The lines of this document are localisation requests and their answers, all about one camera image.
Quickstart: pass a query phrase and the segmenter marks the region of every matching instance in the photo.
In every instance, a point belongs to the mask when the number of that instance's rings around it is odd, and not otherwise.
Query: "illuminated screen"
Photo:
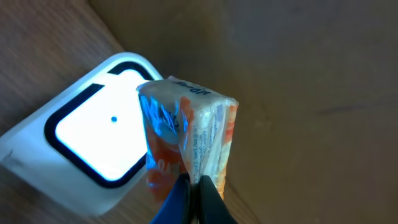
[[[147,151],[136,87],[146,82],[135,70],[105,74],[104,85],[64,117],[55,135],[108,181],[119,180]]]

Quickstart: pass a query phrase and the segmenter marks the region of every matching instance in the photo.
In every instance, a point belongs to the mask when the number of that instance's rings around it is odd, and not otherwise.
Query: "plastic package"
[[[147,183],[163,202],[177,177],[210,176],[223,198],[238,102],[174,77],[138,88],[148,143]]]

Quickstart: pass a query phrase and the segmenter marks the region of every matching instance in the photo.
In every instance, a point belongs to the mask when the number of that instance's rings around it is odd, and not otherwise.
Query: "black border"
[[[141,76],[146,80],[153,80],[149,72],[140,64],[136,62],[121,62],[113,67],[108,73],[113,75],[119,75],[125,70],[135,70],[141,74]],[[69,148],[67,148],[61,141],[58,140],[55,134],[55,128],[58,123],[70,114],[73,110],[78,108],[83,102],[92,97],[96,92],[102,89],[104,85],[91,84],[89,87],[84,89],[76,97],[70,100],[68,103],[63,105],[59,110],[54,112],[46,121],[44,125],[44,136],[49,144],[56,149],[61,155],[71,161],[77,168],[83,171],[88,177],[92,178],[97,184],[105,188],[117,188],[121,187],[145,165],[146,154],[142,156],[138,162],[132,166],[120,179],[114,181],[108,181],[94,169],[92,169],[88,164],[86,164],[82,159],[80,159],[75,153],[73,153]]]

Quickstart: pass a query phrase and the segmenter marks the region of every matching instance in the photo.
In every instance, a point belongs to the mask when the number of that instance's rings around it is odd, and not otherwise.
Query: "white device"
[[[0,138],[0,162],[80,215],[101,215],[144,175],[136,87],[162,79],[140,55],[113,55]]]

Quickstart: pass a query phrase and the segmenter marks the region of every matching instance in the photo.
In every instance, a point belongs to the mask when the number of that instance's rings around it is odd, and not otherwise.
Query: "shiny plastic wrapping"
[[[238,102],[169,77],[138,87],[148,144],[147,184],[163,202],[177,177],[208,175],[223,198]]]

